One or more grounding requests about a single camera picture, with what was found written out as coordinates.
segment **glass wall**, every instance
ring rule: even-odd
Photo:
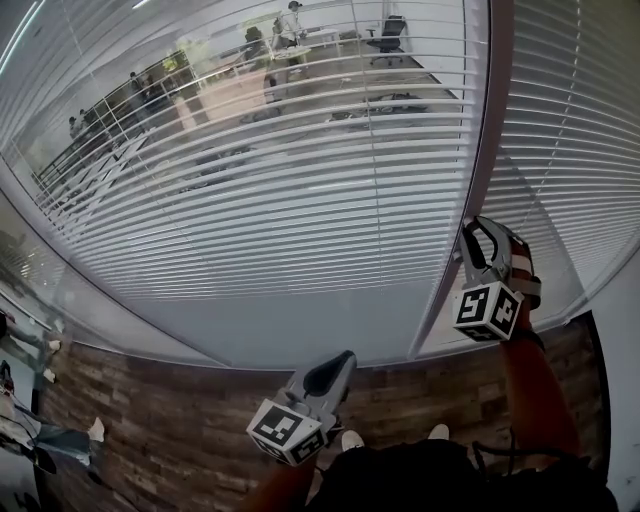
[[[461,0],[38,8],[0,151],[74,268],[232,366],[406,358],[483,110]]]

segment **office chair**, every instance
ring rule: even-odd
[[[398,36],[406,26],[407,22],[402,16],[389,16],[384,22],[384,28],[382,30],[383,39],[372,39],[371,41],[367,41],[367,44],[378,48],[381,54],[396,52],[400,50],[400,38]],[[373,36],[372,29],[369,29],[369,33]],[[402,62],[402,57],[399,55],[380,55],[379,57],[371,59],[370,64],[373,66],[373,63],[378,59],[387,59],[389,66],[391,66],[391,59],[400,59],[400,62]]]

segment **white sneaker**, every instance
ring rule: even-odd
[[[342,451],[346,452],[353,448],[364,448],[364,441],[355,430],[347,430],[342,434]]]
[[[62,346],[62,343],[60,340],[51,340],[49,342],[49,350],[51,350],[51,353],[54,354],[56,353],[58,350],[60,350],[60,347]]]
[[[92,441],[98,441],[99,443],[104,443],[104,424],[100,418],[96,418],[96,421],[93,422],[92,427],[87,430],[89,434],[89,439]]]
[[[56,374],[53,373],[49,368],[47,368],[44,373],[42,374],[42,376],[47,379],[49,382],[51,382],[51,384],[55,384],[56,382]]]
[[[449,427],[447,427],[444,423],[440,423],[433,427],[433,430],[429,434],[429,439],[444,439],[445,441],[449,440]]]

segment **wooden floor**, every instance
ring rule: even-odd
[[[588,331],[576,323],[543,337],[586,454],[596,465],[602,459],[604,422]],[[287,380],[285,373],[177,366],[77,344],[56,357],[54,370],[59,383],[43,392],[41,414],[77,429],[102,418],[107,435],[97,466],[117,492],[93,483],[77,463],[55,457],[58,474],[46,477],[41,492],[44,510],[132,510],[119,495],[141,511],[233,510],[268,468],[269,459],[244,430],[263,398]],[[373,447],[418,441],[443,422],[454,441],[506,448],[506,407],[499,353],[485,349],[359,370],[342,419]],[[325,451],[321,466],[330,463],[338,444]],[[490,455],[485,461],[492,471],[504,470],[507,463]],[[57,503],[47,504],[48,499]]]

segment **desk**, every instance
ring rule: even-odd
[[[320,39],[327,46],[327,42],[331,42],[336,45],[336,52],[338,57],[342,57],[342,47],[340,46],[340,33],[335,28],[323,28],[316,30],[315,32],[307,32],[307,37],[304,38],[306,43],[309,39]]]
[[[302,62],[307,63],[307,53],[311,51],[311,48],[307,48],[306,46],[292,46],[290,48],[284,48],[282,50],[278,50],[273,54],[273,60],[288,60],[288,59],[296,59],[300,57]]]
[[[214,76],[221,75],[230,70],[233,71],[233,74],[236,76],[236,78],[238,78],[239,75],[238,75],[238,70],[236,68],[242,64],[245,53],[246,53],[246,50],[240,50],[238,52],[234,52],[225,57],[216,59],[215,67],[213,69],[208,70],[207,72],[201,74],[200,76],[196,75],[198,79],[198,85],[200,87],[203,87],[203,82],[205,80],[212,78]]]

